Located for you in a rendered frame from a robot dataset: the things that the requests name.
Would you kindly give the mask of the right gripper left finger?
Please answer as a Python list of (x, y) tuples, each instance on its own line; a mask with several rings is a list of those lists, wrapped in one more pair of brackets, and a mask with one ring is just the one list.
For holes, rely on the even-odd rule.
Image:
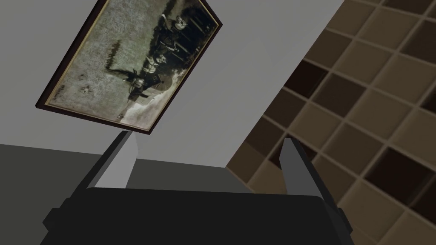
[(122, 131), (80, 181), (73, 195), (88, 188), (126, 188), (137, 157), (135, 134)]

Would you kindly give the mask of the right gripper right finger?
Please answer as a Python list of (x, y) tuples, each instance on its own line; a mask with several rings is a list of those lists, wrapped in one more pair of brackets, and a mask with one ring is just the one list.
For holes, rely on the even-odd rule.
[(320, 197), (331, 208), (337, 208), (324, 181), (297, 139), (284, 139), (279, 161), (287, 194)]

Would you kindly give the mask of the dark framed picture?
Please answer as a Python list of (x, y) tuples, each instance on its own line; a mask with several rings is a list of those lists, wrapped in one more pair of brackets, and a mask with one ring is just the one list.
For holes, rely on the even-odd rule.
[(35, 106), (150, 134), (221, 26), (206, 0), (97, 0)]

